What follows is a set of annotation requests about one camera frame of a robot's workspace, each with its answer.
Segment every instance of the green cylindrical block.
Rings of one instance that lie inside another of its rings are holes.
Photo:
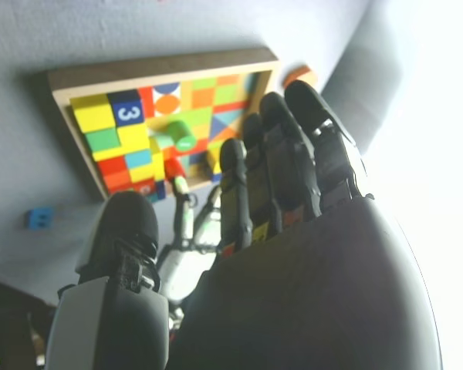
[[[194,148],[197,139],[191,128],[184,121],[175,121],[168,125],[167,134],[173,139],[179,152],[186,152]]]

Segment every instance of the colorful pattern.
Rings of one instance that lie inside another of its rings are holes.
[[[222,143],[239,136],[258,73],[218,76],[71,99],[109,193],[162,200],[165,180],[221,178]]]

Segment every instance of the wooden frame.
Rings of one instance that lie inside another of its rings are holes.
[[[193,55],[145,58],[121,62],[108,62],[51,71],[48,74],[53,98],[76,141],[91,174],[103,197],[107,189],[83,141],[70,105],[72,98],[112,93],[144,86],[175,81],[203,79],[239,73],[260,72],[249,113],[258,110],[262,96],[272,90],[279,60],[269,49],[242,49],[226,52],[209,52]],[[190,188],[203,186],[209,179],[189,180]]]

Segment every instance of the wooden puzzle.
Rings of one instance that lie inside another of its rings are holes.
[[[220,180],[221,145],[240,137],[277,66],[246,49],[60,69],[49,82],[101,194],[156,201],[177,175],[191,188]]]

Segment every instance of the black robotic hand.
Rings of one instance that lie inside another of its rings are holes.
[[[320,96],[303,82],[266,95],[244,142],[221,149],[222,254],[167,369],[441,368],[411,249]]]

